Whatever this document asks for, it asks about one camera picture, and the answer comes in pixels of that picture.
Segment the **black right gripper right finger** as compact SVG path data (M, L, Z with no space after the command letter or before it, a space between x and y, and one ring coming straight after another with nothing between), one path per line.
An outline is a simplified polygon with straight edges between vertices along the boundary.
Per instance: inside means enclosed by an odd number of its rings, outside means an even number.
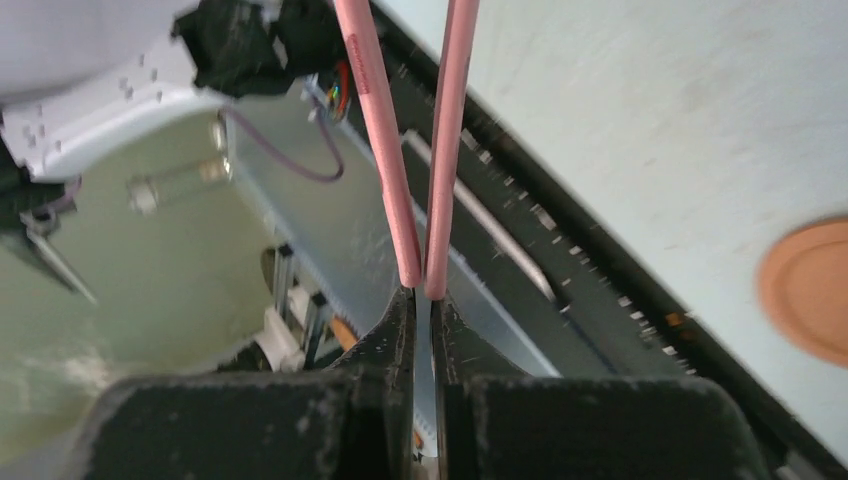
M444 479L767 479L730 396L700 377L534 377L450 300L430 314Z

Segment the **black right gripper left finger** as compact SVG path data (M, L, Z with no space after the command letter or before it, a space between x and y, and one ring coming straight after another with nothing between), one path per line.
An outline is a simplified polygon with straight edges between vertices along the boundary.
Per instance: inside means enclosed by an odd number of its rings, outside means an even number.
M416 301L398 289L331 366L136 377L100 396L76 479L408 479Z

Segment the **pink-tipped metal tongs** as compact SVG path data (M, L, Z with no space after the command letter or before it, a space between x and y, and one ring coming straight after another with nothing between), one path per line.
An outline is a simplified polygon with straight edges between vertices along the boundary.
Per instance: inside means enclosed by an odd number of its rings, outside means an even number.
M447 5L439 63L380 38L367 1L335 11L375 157L399 279L431 302L433 351L446 325L450 236L476 1Z

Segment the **white spare arm link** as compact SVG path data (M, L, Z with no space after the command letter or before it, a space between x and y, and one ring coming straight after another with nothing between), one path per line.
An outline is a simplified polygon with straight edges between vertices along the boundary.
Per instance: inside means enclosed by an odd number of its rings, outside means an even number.
M262 1L195 1L142 50L69 88L1 109L1 165L34 184L82 175L114 150L183 117L289 89L281 11Z

